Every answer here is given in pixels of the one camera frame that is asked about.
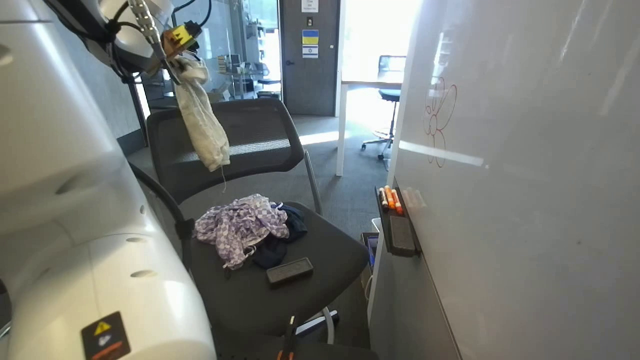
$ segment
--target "white cloth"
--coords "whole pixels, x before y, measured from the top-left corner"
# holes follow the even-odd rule
[[[228,165],[229,140],[202,87],[209,80],[207,67],[201,61],[181,56],[175,60],[185,68],[177,74],[182,84],[175,87],[175,97],[196,154],[209,171]]]

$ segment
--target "gray carpet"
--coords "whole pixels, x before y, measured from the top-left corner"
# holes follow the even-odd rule
[[[317,141],[324,135],[337,138],[336,118],[294,117],[294,122],[303,143]],[[347,134],[342,177],[335,176],[337,141],[309,143],[305,148],[309,151],[316,175],[324,217],[352,237],[359,238],[360,233],[371,231],[371,219],[378,217],[372,189],[384,184],[388,173],[378,159],[382,145],[370,145],[365,151],[360,150],[362,141],[373,137],[367,126],[359,121],[349,121]],[[148,149],[133,154],[129,159],[144,171],[153,171]],[[186,200],[181,206],[183,212],[188,217],[198,218],[211,206],[227,204],[252,193],[260,193],[273,201],[293,200],[313,208],[304,162],[290,172],[244,177],[227,182],[223,191],[224,187],[224,184],[215,186]],[[366,307],[360,280],[331,304],[330,309],[340,314],[335,343],[369,348]],[[307,338],[324,341],[326,332],[319,330]]]

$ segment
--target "chair backrest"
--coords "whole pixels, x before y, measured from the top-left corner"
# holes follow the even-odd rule
[[[231,164],[224,178],[294,168],[304,150],[284,104],[274,98],[216,102],[213,113],[229,139]],[[158,181],[179,204],[223,182],[220,169],[209,172],[191,144],[180,110],[164,110],[147,119],[149,147]]]
[[[378,59],[378,75],[385,72],[404,72],[406,56],[381,55]]]

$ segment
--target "table leg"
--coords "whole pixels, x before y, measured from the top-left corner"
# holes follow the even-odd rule
[[[344,167],[344,133],[347,128],[347,91],[349,91],[349,85],[342,84],[340,88],[340,122],[338,126],[338,158],[335,169],[336,176],[342,176],[342,168]]]

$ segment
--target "white table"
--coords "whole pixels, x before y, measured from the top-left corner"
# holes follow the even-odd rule
[[[400,89],[402,87],[403,74],[389,74],[374,76],[372,78],[351,79],[343,78],[340,87],[340,123],[338,126],[338,159],[336,161],[335,175],[342,176],[344,168],[344,133],[347,128],[347,92],[352,88],[383,88]]]

